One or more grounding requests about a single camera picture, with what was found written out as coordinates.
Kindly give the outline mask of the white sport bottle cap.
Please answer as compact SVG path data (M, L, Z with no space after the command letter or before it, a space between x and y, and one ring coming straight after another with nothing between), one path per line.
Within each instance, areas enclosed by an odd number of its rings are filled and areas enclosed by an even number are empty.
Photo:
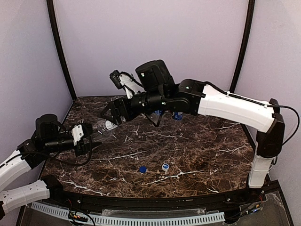
M114 124L113 122L111 121L105 121L105 129L106 130L113 130L117 127L116 124Z

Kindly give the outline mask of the small clear bottle white cap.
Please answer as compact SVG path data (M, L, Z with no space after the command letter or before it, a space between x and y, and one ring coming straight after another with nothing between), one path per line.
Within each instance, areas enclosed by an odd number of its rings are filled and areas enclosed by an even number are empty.
M105 121L104 119L100 119L93 124L93 132L91 134L92 142L104 142L112 136L113 130L105 129Z

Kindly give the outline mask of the blue Pepsi bottle cap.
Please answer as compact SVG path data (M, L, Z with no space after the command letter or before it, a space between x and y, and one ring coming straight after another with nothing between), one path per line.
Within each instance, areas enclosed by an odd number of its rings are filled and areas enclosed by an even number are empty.
M139 168L139 172L140 172L140 173L146 173L146 171L147 171L146 166L141 166L141 167Z

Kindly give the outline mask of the Pepsi bottle blue label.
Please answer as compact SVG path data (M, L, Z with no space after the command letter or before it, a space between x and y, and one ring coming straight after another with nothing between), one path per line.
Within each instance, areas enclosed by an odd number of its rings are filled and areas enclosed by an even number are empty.
M176 121L181 121L183 119L183 112L173 112L172 118Z

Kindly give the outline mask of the white blue bottle cap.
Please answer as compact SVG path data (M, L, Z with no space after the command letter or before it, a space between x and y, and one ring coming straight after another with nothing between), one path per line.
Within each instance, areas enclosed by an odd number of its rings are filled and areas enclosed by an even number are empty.
M164 163L164 164L162 165L162 169L163 169L164 171L169 170L169 164Z

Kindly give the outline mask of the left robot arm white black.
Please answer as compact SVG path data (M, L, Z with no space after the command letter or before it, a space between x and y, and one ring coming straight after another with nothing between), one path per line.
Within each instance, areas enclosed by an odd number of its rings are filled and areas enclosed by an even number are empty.
M62 184L52 175L16 189L6 187L21 175L52 159L69 166L83 166L90 162L93 148L91 124L81 123L66 129L55 114L45 114L35 121L35 131L30 139L21 143L0 165L0 216L29 203L53 198L62 190ZM71 163L56 158L56 153L73 150L76 156L88 154L83 163Z

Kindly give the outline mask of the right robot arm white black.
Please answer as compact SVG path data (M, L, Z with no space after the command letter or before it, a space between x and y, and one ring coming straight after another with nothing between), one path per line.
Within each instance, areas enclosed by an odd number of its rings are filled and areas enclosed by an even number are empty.
M120 125L140 114L154 111L214 116L257 130L256 150L248 186L262 188L272 161L280 154L285 123L275 99L259 101L224 91L205 81L185 79L175 83L163 60L152 60L136 68L137 78L113 71L110 79L126 95L110 102L100 116Z

